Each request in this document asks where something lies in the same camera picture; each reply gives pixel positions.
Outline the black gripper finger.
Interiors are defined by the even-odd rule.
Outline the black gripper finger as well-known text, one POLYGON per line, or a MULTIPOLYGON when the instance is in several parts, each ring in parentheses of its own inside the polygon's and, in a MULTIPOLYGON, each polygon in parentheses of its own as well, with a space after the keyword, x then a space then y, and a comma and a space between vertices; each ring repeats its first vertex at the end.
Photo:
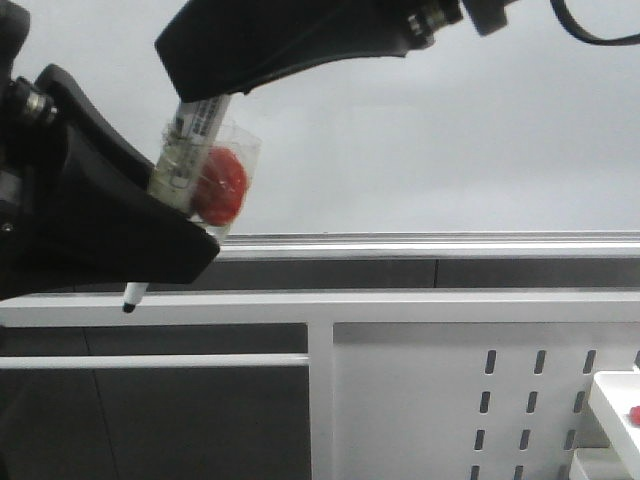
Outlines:
POLYGON ((179 97, 194 102, 326 63, 403 57, 461 18, 457 1, 189 1, 155 49, 179 97))

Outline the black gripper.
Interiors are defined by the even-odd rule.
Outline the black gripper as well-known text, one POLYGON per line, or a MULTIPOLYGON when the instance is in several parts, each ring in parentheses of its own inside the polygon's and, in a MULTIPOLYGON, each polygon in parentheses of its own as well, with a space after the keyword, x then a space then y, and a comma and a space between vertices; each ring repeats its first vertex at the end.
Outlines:
POLYGON ((1 3, 1 298, 193 282, 218 242, 147 193, 152 163, 68 72, 13 75, 30 27, 26 8, 1 3))

